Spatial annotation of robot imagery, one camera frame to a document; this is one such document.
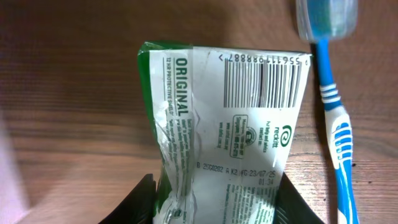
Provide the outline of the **white green sachet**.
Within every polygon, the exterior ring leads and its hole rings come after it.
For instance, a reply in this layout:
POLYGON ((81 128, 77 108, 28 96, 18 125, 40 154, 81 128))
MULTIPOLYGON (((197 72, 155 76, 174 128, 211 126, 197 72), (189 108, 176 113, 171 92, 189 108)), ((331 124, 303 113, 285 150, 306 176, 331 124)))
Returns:
POLYGON ((311 55, 145 42, 162 156, 154 223, 272 223, 311 55))

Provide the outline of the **blue white toothbrush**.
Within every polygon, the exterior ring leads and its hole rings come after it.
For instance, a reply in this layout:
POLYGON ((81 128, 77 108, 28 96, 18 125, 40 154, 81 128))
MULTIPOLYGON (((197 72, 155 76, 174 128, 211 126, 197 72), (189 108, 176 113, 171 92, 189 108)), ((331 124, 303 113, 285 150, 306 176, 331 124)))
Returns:
POLYGON ((352 186, 353 129, 331 69, 329 43, 353 33, 357 0, 296 0, 301 39, 315 45, 320 95, 325 111, 328 150, 335 170, 337 223, 359 224, 352 186))

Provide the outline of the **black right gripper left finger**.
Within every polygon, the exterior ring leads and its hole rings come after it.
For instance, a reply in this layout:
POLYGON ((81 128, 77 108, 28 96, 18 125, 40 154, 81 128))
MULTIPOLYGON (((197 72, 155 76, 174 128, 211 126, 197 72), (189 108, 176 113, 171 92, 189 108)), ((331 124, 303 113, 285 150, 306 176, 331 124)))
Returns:
POLYGON ((146 174, 99 224, 152 224, 155 191, 154 176, 146 174))

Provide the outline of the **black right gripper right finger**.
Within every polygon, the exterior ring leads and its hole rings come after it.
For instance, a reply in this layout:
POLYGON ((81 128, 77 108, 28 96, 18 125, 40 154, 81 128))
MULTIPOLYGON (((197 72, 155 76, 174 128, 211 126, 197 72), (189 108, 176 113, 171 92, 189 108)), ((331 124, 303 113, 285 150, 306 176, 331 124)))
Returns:
POLYGON ((283 173, 275 198, 273 224, 324 224, 283 173))

